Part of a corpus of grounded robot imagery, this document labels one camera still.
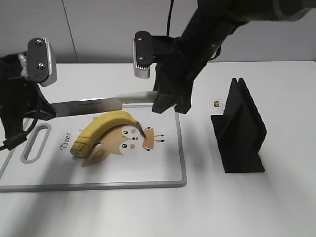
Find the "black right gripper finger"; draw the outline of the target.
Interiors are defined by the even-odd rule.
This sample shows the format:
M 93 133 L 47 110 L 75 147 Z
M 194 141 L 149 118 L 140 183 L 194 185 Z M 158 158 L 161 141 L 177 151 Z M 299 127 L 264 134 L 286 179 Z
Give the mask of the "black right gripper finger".
M 152 112 L 162 114 L 169 108 L 176 105 L 177 94 L 163 90 L 157 91 L 157 96 L 152 106 Z
M 192 107 L 193 84 L 185 84 L 177 89 L 175 111 L 177 113 L 186 114 Z

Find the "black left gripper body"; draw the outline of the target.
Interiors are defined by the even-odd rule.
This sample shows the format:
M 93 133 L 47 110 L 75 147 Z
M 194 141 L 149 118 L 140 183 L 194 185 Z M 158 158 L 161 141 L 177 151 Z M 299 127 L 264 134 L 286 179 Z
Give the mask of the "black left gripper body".
M 56 117 L 55 110 L 39 88 L 40 84 L 21 76 L 18 54 L 0 59 L 0 120 L 4 128 L 4 146 L 22 144 L 38 120 Z

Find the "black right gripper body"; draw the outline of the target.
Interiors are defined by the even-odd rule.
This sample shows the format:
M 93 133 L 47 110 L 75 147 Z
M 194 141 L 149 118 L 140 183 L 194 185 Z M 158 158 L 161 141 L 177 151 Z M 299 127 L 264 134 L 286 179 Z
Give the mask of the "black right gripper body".
M 158 84 L 169 84 L 168 90 L 179 90 L 184 84 L 192 83 L 209 60 L 221 51 L 221 40 L 214 36 L 153 36 L 153 59 L 156 65 Z

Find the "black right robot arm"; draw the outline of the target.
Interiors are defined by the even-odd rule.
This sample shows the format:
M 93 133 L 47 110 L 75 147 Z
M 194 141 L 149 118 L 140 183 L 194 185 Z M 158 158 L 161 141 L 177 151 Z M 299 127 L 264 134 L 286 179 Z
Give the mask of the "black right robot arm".
M 154 36 L 154 42 L 165 45 L 155 55 L 152 111 L 162 114 L 174 107 L 186 114 L 194 80 L 239 27 L 252 21 L 298 21 L 315 6 L 314 0 L 199 0 L 181 36 Z

